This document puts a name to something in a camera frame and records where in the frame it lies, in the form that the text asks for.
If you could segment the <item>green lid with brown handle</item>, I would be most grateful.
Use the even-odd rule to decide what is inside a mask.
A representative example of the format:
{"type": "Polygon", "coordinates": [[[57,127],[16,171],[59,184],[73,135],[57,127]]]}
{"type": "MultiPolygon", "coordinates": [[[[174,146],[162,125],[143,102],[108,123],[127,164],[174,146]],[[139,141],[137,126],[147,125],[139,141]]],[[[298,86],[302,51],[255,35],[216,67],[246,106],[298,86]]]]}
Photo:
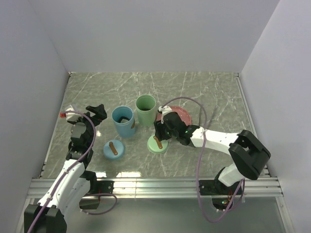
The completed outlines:
{"type": "Polygon", "coordinates": [[[167,140],[159,141],[159,139],[152,135],[147,141],[147,148],[154,154],[164,153],[168,149],[169,142],[167,140]]]}

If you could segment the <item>sushi piece pink centre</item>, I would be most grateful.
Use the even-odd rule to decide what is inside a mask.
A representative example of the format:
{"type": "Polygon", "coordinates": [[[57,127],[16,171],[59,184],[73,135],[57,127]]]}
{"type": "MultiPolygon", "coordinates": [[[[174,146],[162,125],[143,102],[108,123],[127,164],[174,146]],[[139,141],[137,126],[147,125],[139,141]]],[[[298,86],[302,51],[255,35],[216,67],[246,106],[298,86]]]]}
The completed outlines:
{"type": "Polygon", "coordinates": [[[127,123],[130,119],[125,117],[125,116],[121,116],[120,119],[118,120],[118,123],[124,124],[127,123]]]}

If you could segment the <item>blue lid with brown handle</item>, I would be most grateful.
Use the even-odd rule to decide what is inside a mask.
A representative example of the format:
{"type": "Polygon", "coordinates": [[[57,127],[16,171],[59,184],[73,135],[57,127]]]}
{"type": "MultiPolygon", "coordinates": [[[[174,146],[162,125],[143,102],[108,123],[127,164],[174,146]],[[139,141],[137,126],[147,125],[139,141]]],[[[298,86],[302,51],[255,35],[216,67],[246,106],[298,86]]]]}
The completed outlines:
{"type": "Polygon", "coordinates": [[[106,159],[115,161],[124,156],[125,146],[119,140],[110,140],[104,145],[103,153],[106,159]]]}

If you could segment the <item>metal tongs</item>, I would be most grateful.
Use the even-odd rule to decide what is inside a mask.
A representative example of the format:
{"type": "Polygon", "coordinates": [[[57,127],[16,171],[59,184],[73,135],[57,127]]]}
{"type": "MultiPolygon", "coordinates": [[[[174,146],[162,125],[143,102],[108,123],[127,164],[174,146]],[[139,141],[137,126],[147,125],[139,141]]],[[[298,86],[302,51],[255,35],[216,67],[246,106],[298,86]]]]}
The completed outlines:
{"type": "Polygon", "coordinates": [[[203,108],[201,107],[200,110],[199,110],[199,122],[198,122],[198,125],[199,125],[200,127],[204,127],[205,129],[208,130],[208,129],[210,128],[210,126],[211,126],[213,120],[214,120],[214,117],[215,117],[215,115],[216,115],[216,112],[217,112],[217,106],[214,107],[213,113],[212,113],[210,119],[207,121],[207,126],[204,127],[204,121],[202,120],[203,108]]]}

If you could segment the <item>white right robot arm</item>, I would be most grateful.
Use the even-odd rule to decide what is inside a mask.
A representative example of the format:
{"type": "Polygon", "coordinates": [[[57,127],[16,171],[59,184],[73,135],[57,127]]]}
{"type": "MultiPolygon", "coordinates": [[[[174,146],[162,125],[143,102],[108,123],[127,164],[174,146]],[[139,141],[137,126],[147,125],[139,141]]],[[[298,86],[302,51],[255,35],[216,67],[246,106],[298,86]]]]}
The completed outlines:
{"type": "Polygon", "coordinates": [[[240,180],[257,180],[271,158],[269,150],[249,130],[240,133],[223,133],[205,130],[198,125],[186,125],[176,112],[154,122],[155,136],[162,142],[171,138],[184,146],[208,148],[231,156],[233,163],[222,168],[214,180],[200,180],[202,196],[242,193],[240,180]]]}

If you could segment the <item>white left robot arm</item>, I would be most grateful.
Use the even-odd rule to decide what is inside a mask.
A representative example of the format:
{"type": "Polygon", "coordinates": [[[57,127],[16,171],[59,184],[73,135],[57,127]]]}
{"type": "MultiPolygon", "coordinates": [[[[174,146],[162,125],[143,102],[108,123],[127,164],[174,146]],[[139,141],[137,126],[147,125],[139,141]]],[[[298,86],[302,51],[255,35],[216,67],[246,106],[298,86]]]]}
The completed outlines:
{"type": "Polygon", "coordinates": [[[95,172],[87,171],[96,138],[96,129],[107,118],[104,105],[87,106],[81,113],[70,106],[60,113],[72,124],[68,152],[64,165],[46,194],[29,204],[24,211],[24,232],[65,233],[66,220],[82,197],[98,190],[95,172]]]}

